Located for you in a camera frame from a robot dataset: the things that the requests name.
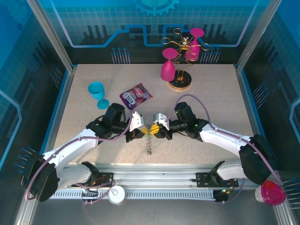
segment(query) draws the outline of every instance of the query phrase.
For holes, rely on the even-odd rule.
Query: glass wall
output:
[[[21,148],[41,150],[65,68],[25,0],[0,0],[0,31],[0,211],[8,225],[24,193]]]
[[[197,63],[214,64],[238,61],[269,0],[40,2],[74,64],[162,63],[161,38],[180,42],[173,30],[190,36],[195,27],[211,45]]]
[[[300,181],[299,7],[299,1],[282,1],[244,68],[261,129],[281,161],[280,175],[284,180],[295,177],[297,182]],[[299,207],[293,204],[296,202],[292,200],[291,206]],[[300,218],[300,210],[294,212]]]

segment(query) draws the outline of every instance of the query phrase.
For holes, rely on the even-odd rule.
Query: blue plastic cup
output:
[[[109,106],[109,101],[103,99],[105,96],[104,86],[101,82],[96,81],[89,85],[88,87],[90,95],[96,100],[98,100],[97,107],[99,109],[106,109]]]

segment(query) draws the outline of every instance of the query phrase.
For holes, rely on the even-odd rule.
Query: metal pole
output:
[[[261,19],[259,20],[256,29],[254,30],[249,42],[247,43],[240,59],[237,63],[237,71],[240,72],[244,68],[245,64],[247,63],[250,55],[252,54],[253,50],[255,49],[257,43],[259,42],[260,38],[262,37],[265,29],[269,25],[273,15],[275,14],[278,6],[280,5],[281,0],[271,0],[266,7]]]
[[[62,45],[58,35],[56,34],[53,26],[51,25],[46,12],[38,1],[35,0],[26,0],[28,5],[30,6],[32,12],[36,16],[37,20],[41,24],[44,32],[49,38],[51,44],[53,45],[56,53],[60,57],[60,60],[66,67],[66,69],[71,73],[73,71],[73,64],[71,59],[69,58],[64,46]]]

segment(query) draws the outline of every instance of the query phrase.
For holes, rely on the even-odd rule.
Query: wine glass base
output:
[[[108,106],[109,106],[109,101],[106,99],[102,99],[97,103],[97,107],[99,109],[106,109]]]
[[[169,82],[169,85],[175,91],[186,91],[190,87],[191,82],[192,77],[188,72],[183,71],[182,75],[182,70],[176,70],[175,78]]]

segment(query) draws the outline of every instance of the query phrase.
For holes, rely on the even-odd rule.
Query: pink wine glass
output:
[[[178,52],[173,48],[166,48],[163,50],[163,56],[168,59],[161,67],[160,77],[164,81],[172,81],[175,78],[175,66],[171,59],[175,59]]]
[[[200,28],[192,28],[190,33],[191,35],[194,36],[194,40],[188,45],[190,51],[186,50],[184,56],[187,60],[196,61],[198,60],[200,54],[200,46],[197,46],[198,45],[197,38],[202,37],[204,35],[204,31]]]

